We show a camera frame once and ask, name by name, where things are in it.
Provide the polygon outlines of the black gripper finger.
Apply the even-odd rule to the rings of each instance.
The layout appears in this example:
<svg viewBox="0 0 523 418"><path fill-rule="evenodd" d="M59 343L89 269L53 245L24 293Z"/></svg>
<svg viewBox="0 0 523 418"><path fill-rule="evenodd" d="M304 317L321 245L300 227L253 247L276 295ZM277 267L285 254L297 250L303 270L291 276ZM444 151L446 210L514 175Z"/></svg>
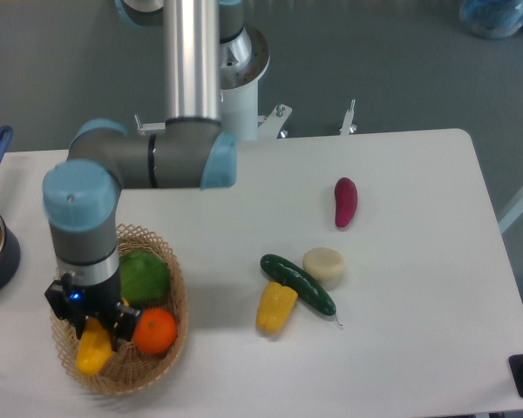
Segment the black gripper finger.
<svg viewBox="0 0 523 418"><path fill-rule="evenodd" d="M112 319L107 323L107 331L110 335L112 350L117 352L119 348L132 340L136 326L140 321L140 310L118 303L114 308Z"/></svg>
<svg viewBox="0 0 523 418"><path fill-rule="evenodd" d="M87 314L84 310L84 293L73 289L62 280L54 280L44 292L52 312L59 320L66 320L80 339L85 331Z"/></svg>

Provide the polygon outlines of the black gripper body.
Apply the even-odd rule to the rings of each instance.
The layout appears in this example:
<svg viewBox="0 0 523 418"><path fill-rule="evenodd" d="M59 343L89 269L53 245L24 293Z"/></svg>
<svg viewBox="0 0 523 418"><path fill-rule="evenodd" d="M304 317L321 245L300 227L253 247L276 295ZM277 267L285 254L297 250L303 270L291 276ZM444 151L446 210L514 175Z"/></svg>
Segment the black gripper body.
<svg viewBox="0 0 523 418"><path fill-rule="evenodd" d="M77 285L75 279L68 273L60 279L66 304L66 319L74 322L84 316L92 316L104 325L113 325L117 317L117 305L121 301L119 273L89 286Z"/></svg>

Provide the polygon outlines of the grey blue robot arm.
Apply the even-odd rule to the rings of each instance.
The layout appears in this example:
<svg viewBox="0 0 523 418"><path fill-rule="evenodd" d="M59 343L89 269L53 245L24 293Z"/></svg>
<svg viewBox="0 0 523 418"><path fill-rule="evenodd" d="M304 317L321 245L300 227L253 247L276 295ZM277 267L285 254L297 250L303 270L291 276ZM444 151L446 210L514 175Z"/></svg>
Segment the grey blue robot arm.
<svg viewBox="0 0 523 418"><path fill-rule="evenodd" d="M221 128L218 1L163 4L166 116L130 138L111 121L84 125L65 162L44 176L43 204L59 276L45 291L76 334L94 318L118 348L141 313L121 297L116 211L125 189L230 187L236 142Z"/></svg>

